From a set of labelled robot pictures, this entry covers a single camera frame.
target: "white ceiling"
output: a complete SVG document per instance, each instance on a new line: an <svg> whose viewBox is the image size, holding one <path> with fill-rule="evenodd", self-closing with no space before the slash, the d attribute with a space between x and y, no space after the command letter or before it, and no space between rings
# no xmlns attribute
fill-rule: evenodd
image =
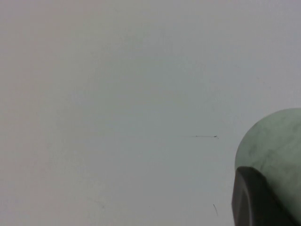
<svg viewBox="0 0 301 226"><path fill-rule="evenodd" d="M300 7L1 0L0 224L232 226L240 140L301 105Z"/></svg>

